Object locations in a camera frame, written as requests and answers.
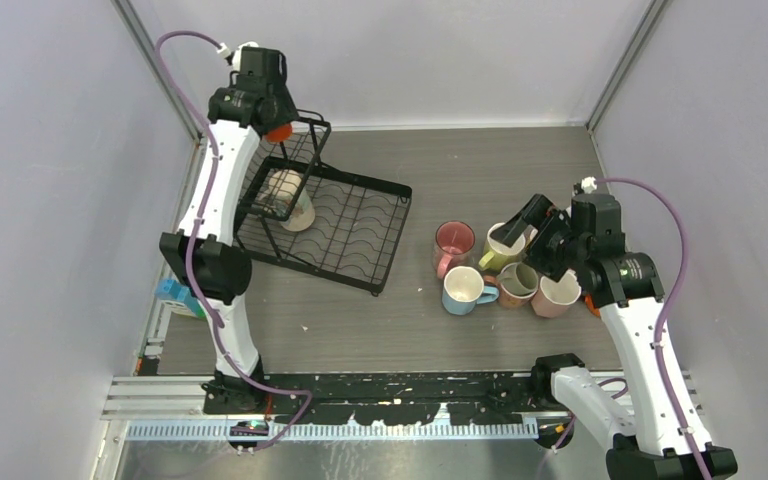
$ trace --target cup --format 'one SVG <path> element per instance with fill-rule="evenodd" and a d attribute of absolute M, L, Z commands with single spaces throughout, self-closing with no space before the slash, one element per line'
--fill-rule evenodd
<path fill-rule="evenodd" d="M 540 288 L 531 301 L 534 313 L 544 318 L 555 318 L 566 312 L 581 296 L 581 287 L 572 270 L 567 270 L 561 281 L 555 283 L 548 277 L 540 279 Z"/>
<path fill-rule="evenodd" d="M 525 250 L 525 235 L 520 235 L 512 247 L 508 247 L 504 243 L 497 242 L 490 238 L 490 234 L 493 233 L 493 230 L 496 230 L 502 225 L 504 225 L 504 223 L 497 223 L 487 231 L 487 239 L 484 241 L 484 256 L 481 257 L 481 260 L 478 262 L 478 266 L 482 270 L 494 270 L 498 272 L 508 264 L 519 261 L 522 251 Z"/>
<path fill-rule="evenodd" d="M 443 307 L 452 315 L 466 315 L 476 305 L 495 302 L 499 289 L 484 285 L 484 278 L 472 267 L 455 267 L 443 280 Z"/>
<path fill-rule="evenodd" d="M 499 287 L 499 305 L 505 308 L 519 308 L 528 303 L 537 293 L 540 275 L 528 265 L 517 262 L 502 269 L 496 277 Z"/>
<path fill-rule="evenodd" d="M 289 206 L 296 196 L 296 191 L 302 184 L 302 177 L 292 170 L 278 170 L 269 176 L 266 192 L 261 194 L 259 201 L 268 203 L 268 208 L 280 216 L 287 214 Z M 302 187 L 299 200 L 290 212 L 290 217 L 281 223 L 285 230 L 301 232 L 309 227 L 316 218 L 313 202 L 307 191 Z"/>
<path fill-rule="evenodd" d="M 467 263 L 475 245 L 475 233 L 463 222 L 446 222 L 437 229 L 434 241 L 434 270 L 442 280 L 450 269 Z"/>

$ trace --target yellow mug handle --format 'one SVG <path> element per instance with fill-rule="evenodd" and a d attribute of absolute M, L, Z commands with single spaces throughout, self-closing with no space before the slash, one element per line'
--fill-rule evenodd
<path fill-rule="evenodd" d="M 490 264 L 490 261 L 493 260 L 494 256 L 496 256 L 496 253 L 493 250 L 485 253 L 484 256 L 481 257 L 481 260 L 478 261 L 478 266 L 481 267 L 482 270 L 487 270 L 487 265 Z"/>

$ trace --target wood grain surface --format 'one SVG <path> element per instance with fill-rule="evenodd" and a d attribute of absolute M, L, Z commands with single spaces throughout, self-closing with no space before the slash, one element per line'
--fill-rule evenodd
<path fill-rule="evenodd" d="M 377 298 L 255 262 L 246 305 L 267 372 L 529 369 L 538 356 L 566 352 L 590 368 L 620 368 L 607 330 L 583 303 L 552 320 L 528 305 L 496 303 L 456 317 L 441 305 L 431 266 L 434 233 L 445 221 L 472 226 L 480 250 L 487 229 L 534 193 L 569 205 L 574 182 L 601 175 L 583 128 L 335 132 L 323 159 L 409 185 L 413 204 Z M 210 373 L 213 363 L 206 323 L 173 319 L 159 372 Z"/>

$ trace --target black wire rack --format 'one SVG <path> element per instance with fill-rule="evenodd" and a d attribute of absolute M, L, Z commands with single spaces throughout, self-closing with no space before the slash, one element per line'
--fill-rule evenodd
<path fill-rule="evenodd" d="M 280 144 L 264 141 L 246 172 L 234 219 L 237 244 L 254 260 L 361 288 L 384 290 L 410 210 L 406 185 L 343 172 L 320 157 L 331 126 L 303 117 Z M 285 228 L 304 195 L 315 217 Z"/>

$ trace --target white wall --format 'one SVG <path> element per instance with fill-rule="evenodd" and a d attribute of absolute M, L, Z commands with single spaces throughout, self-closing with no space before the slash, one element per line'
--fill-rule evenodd
<path fill-rule="evenodd" d="M 583 123 L 649 0 L 133 0 L 156 38 L 192 29 L 288 57 L 300 108 L 334 125 Z M 227 83 L 171 49 L 201 104 Z"/>
<path fill-rule="evenodd" d="M 0 1 L 0 479 L 88 477 L 191 153 L 110 2 Z"/>
<path fill-rule="evenodd" d="M 768 2 L 674 2 L 596 138 L 606 174 L 647 180 L 690 234 L 690 270 L 670 319 L 718 444 L 738 478 L 768 478 Z M 675 278 L 667 215 L 615 190 L 637 248 Z"/>

